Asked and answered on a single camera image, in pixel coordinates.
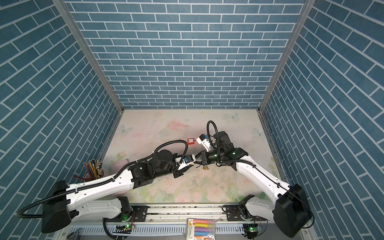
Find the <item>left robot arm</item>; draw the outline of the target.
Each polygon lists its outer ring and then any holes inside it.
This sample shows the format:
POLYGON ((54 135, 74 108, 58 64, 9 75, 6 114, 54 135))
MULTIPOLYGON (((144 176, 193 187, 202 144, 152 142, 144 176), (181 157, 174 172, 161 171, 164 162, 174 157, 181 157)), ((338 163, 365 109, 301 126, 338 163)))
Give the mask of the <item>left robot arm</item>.
POLYGON ((81 216, 80 208, 102 197, 151 184, 157 177, 183 175, 196 161, 188 143, 174 140, 158 146, 151 155, 124 165, 116 174, 82 184, 59 181, 42 200, 22 207, 20 219, 41 219, 42 233, 61 230, 81 216))

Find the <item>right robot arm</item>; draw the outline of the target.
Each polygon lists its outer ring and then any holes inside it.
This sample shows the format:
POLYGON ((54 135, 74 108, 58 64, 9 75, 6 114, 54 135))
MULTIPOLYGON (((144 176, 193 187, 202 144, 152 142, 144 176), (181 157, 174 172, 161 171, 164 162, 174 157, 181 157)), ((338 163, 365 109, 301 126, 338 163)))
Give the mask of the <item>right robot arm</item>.
POLYGON ((209 120, 207 127, 213 127, 212 135, 207 131, 197 141, 204 146, 201 152, 201 164, 218 167, 231 167, 257 185, 272 201, 270 207, 261 207, 257 198, 249 194, 240 203, 240 212, 245 219, 260 216, 272 220, 287 237, 293 238, 300 230, 311 228, 315 215, 305 190, 298 184, 290 185, 275 177, 252 159, 242 148, 235 148, 228 134, 218 131, 214 121, 209 120))

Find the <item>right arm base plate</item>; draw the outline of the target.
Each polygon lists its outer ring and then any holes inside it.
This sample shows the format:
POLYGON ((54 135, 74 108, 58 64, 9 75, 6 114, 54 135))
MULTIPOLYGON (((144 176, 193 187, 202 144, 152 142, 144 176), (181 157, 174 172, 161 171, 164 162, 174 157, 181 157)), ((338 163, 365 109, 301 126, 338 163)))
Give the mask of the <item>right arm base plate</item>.
POLYGON ((260 216, 251 215, 245 208, 240 205, 223 205, 222 211, 226 214, 227 221, 239 222, 239 221, 266 221, 267 219, 260 216))

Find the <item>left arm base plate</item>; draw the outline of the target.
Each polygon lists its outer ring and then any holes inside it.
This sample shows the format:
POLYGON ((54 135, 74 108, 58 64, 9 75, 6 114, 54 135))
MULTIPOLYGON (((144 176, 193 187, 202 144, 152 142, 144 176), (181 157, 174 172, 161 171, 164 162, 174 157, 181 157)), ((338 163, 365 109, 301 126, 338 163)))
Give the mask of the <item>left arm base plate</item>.
POLYGON ((115 218, 106 219, 106 222, 112 222, 112 223, 145 222, 147 213, 148 213, 148 208, 149 208, 148 206, 133 206, 130 212, 122 211, 115 218))

